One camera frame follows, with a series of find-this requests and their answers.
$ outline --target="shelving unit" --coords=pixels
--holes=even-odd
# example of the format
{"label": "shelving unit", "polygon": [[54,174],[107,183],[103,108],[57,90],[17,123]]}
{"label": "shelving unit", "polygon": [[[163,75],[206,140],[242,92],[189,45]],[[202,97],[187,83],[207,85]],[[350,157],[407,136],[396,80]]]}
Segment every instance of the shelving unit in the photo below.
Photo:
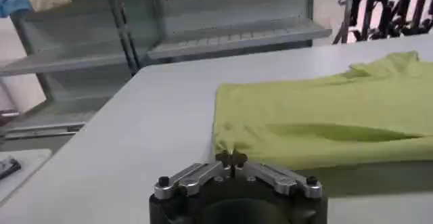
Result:
{"label": "shelving unit", "polygon": [[81,45],[66,49],[49,49],[31,54],[0,68],[0,76],[67,71],[113,64],[123,64],[119,42]]}
{"label": "shelving unit", "polygon": [[75,134],[109,100],[94,97],[45,102],[4,126],[7,139]]}
{"label": "shelving unit", "polygon": [[313,0],[154,1],[148,11],[156,16],[160,36],[147,52],[152,60],[306,47],[332,33],[330,25],[313,21]]}
{"label": "shelving unit", "polygon": [[283,19],[222,28],[185,31],[163,39],[148,52],[151,59],[257,47],[327,37],[331,30],[309,19]]}
{"label": "shelving unit", "polygon": [[36,73],[48,100],[1,127],[4,139],[73,135],[131,78],[108,0],[12,20],[28,56],[0,64],[0,76]]}

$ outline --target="bolt head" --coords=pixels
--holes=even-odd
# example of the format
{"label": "bolt head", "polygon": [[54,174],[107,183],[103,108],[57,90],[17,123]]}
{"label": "bolt head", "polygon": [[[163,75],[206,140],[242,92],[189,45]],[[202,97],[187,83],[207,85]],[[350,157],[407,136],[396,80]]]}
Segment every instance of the bolt head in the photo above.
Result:
{"label": "bolt head", "polygon": [[167,187],[170,184],[170,177],[160,177],[158,183],[161,187]]}

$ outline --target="t-shirt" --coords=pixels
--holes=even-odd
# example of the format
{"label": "t-shirt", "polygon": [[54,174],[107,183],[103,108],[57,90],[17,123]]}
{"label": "t-shirt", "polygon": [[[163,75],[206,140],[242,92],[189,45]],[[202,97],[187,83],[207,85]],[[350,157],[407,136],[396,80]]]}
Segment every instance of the t-shirt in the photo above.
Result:
{"label": "t-shirt", "polygon": [[212,139],[291,169],[433,160],[433,63],[391,53],[321,79],[221,85]]}

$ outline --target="metal shelf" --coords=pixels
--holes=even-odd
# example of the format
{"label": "metal shelf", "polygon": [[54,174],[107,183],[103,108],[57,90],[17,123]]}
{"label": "metal shelf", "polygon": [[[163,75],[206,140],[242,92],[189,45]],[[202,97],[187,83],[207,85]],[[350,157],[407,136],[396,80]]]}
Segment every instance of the metal shelf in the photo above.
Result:
{"label": "metal shelf", "polygon": [[151,59],[193,55],[328,37],[330,27],[309,19],[282,19],[174,33],[147,54]]}
{"label": "metal shelf", "polygon": [[45,102],[2,127],[2,134],[5,138],[70,134],[85,125],[108,100],[95,97]]}
{"label": "metal shelf", "polygon": [[0,68],[0,76],[55,72],[126,63],[119,43],[98,43],[40,51]]}

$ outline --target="table surface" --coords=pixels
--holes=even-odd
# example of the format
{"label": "table surface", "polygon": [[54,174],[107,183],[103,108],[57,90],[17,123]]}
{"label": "table surface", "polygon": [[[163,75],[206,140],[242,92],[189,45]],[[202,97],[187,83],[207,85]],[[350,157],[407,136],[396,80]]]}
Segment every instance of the table surface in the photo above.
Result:
{"label": "table surface", "polygon": [[[0,208],[0,223],[149,223],[157,178],[211,157],[221,83],[328,76],[391,51],[433,61],[432,44],[425,35],[144,68]],[[432,194],[331,199],[329,223],[431,223],[431,206]]]}
{"label": "table surface", "polygon": [[22,150],[18,152],[0,152],[0,160],[8,156],[15,158],[21,169],[0,181],[0,206],[7,202],[51,156],[51,151],[44,150]]}

